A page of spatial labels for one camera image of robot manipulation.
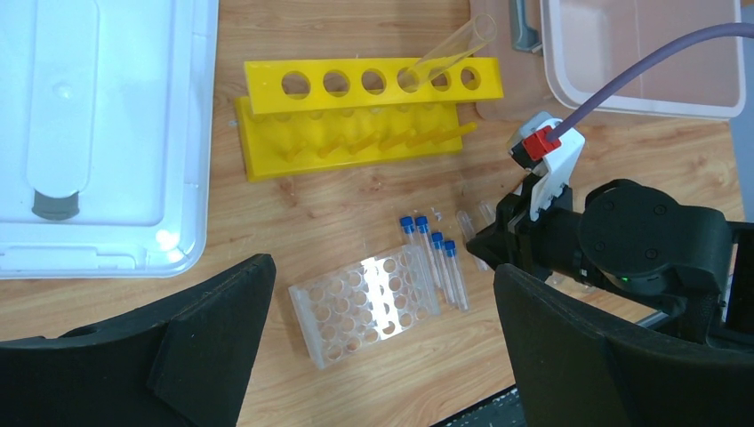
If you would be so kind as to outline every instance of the container handle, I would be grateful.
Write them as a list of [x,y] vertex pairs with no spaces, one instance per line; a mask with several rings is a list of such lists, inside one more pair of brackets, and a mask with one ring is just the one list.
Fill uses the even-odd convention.
[[513,49],[535,53],[541,50],[540,33],[526,23],[526,0],[509,0],[510,40]]

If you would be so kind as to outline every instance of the wooden table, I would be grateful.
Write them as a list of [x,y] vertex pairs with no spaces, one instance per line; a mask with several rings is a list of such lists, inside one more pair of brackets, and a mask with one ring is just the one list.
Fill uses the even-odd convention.
[[[323,371],[304,345],[287,288],[402,244],[397,218],[414,210],[461,238],[458,209],[496,203],[524,172],[506,155],[514,123],[480,122],[458,156],[432,157],[250,184],[232,101],[244,60],[421,56],[469,18],[466,0],[222,0],[214,97],[212,190],[205,254],[166,280],[0,282],[0,339],[57,336],[173,294],[257,253],[278,276],[240,425],[428,425],[514,383],[493,303],[491,272],[461,255],[471,312],[443,307],[404,334]],[[462,121],[477,120],[473,106]],[[728,126],[700,121],[582,128],[588,146],[577,205],[597,185],[630,178],[685,204],[741,220]],[[442,216],[441,221],[433,212]],[[584,301],[630,320],[649,310],[616,296]]]

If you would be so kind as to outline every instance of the red connector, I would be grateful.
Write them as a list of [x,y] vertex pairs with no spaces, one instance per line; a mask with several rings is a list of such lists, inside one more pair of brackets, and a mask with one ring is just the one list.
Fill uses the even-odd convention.
[[552,132],[552,126],[547,126],[533,133],[524,140],[526,154],[528,154],[533,161],[540,161],[550,152],[560,147],[560,140],[554,140],[553,142],[547,141],[545,136],[550,132]]

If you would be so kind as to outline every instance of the blue plastic lid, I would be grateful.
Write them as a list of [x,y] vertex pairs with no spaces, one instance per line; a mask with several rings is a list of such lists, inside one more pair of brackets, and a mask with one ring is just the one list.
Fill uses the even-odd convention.
[[443,233],[432,233],[432,243],[435,244],[435,249],[443,248]]
[[455,242],[448,240],[445,242],[445,252],[448,256],[455,256],[458,251],[455,249]]
[[415,230],[415,228],[413,227],[413,218],[410,216],[404,216],[403,218],[401,218],[400,223],[405,234],[411,234]]
[[421,234],[429,233],[429,220],[426,216],[417,216],[416,226],[419,227],[419,232]]

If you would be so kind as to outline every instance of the cable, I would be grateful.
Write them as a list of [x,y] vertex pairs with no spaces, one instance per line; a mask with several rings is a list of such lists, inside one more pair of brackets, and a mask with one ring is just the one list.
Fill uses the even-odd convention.
[[687,47],[720,37],[754,38],[754,24],[735,22],[707,27],[682,36],[664,45],[660,49],[650,53],[649,56],[645,57],[643,60],[640,60],[631,66],[629,69],[623,71],[618,77],[614,78],[610,83],[605,85],[605,87],[592,95],[591,98],[584,102],[578,109],[576,109],[576,111],[571,113],[568,118],[563,120],[560,125],[556,126],[552,132],[547,134],[547,141],[554,141],[563,136],[564,133],[571,130],[595,108],[605,102],[607,98],[613,96],[616,92],[620,91],[623,86],[630,83],[631,80],[640,76],[648,69],[667,60],[676,53],[683,51]]

